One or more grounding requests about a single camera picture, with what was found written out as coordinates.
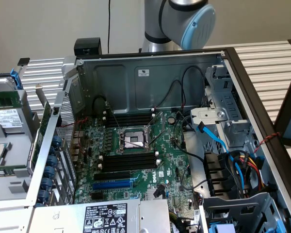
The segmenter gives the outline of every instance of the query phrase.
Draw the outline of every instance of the motherboard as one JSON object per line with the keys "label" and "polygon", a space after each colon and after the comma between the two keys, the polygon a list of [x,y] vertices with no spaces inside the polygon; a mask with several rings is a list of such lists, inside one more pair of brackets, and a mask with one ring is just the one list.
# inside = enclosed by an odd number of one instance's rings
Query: motherboard
{"label": "motherboard", "polygon": [[[158,114],[155,119],[152,114],[148,126],[108,127],[103,120],[90,117],[79,125],[73,142],[79,148],[71,152],[78,177],[75,204],[167,199],[171,212],[194,217],[193,192],[180,184],[188,156],[175,145],[183,146],[182,119],[175,125],[176,113]],[[140,163],[134,163],[139,157]],[[192,186],[190,172],[183,184]]]}

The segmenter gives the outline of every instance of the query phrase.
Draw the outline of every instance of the green motherboard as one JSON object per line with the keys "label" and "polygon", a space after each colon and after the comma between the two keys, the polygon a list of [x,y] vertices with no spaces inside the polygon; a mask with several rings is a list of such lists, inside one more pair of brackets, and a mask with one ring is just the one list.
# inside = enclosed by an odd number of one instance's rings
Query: green motherboard
{"label": "green motherboard", "polygon": [[[162,114],[165,120],[159,117],[150,126],[149,141],[161,133],[160,137],[151,144],[151,149],[159,152],[161,162],[157,168],[130,171],[130,177],[133,180],[132,187],[104,189],[102,190],[103,199],[101,200],[92,199],[92,193],[95,193],[93,184],[97,182],[94,179],[94,175],[101,172],[98,169],[98,158],[102,149],[110,156],[117,153],[120,147],[119,135],[117,134],[118,128],[106,128],[102,122],[94,118],[89,118],[88,121],[80,125],[79,130],[84,131],[84,137],[80,141],[82,142],[82,147],[84,149],[91,147],[92,152],[86,158],[86,162],[83,159],[84,155],[80,153],[78,156],[76,165],[78,182],[75,204],[138,198],[151,200],[153,192],[162,184],[165,187],[165,198],[167,199],[169,210],[176,212],[179,216],[194,217],[194,208],[189,206],[189,200],[193,200],[193,192],[184,190],[180,185],[180,177],[188,165],[188,156],[174,145],[174,125],[167,122],[169,117],[176,118],[176,113],[164,111]],[[179,138],[178,144],[181,143],[180,125],[182,125],[181,120],[175,131],[175,138]],[[192,186],[191,176],[185,175],[183,183],[185,186]]]}

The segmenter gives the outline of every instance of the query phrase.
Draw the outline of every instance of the blue pcie slot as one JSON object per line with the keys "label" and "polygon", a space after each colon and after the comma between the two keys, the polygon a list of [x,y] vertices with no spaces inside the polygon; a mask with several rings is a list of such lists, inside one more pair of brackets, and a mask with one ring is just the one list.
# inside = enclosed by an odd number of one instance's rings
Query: blue pcie slot
{"label": "blue pcie slot", "polygon": [[130,181],[130,179],[121,180],[121,181],[101,182],[101,183],[94,183],[93,190],[111,189],[111,188],[129,188],[131,187],[131,185],[132,185],[132,182]]}

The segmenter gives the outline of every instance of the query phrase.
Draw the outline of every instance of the yellow wire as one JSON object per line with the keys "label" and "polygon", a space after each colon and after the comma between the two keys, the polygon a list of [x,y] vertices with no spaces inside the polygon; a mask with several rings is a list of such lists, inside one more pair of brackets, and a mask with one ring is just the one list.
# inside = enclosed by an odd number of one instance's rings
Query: yellow wire
{"label": "yellow wire", "polygon": [[256,163],[249,157],[249,160],[250,160],[250,162],[254,165],[254,166],[256,166],[257,168],[258,168],[258,166],[256,165]]}

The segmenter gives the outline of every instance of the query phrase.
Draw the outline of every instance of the white wall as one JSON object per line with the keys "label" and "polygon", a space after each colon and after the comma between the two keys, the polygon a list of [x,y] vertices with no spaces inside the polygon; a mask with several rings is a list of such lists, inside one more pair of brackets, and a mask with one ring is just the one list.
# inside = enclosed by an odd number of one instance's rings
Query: white wall
{"label": "white wall", "polygon": [[[110,53],[136,52],[144,0],[111,0]],[[208,45],[291,38],[291,0],[210,0],[217,23]],[[108,0],[0,0],[0,72],[19,58],[73,54],[77,38],[100,36],[107,51]]]}

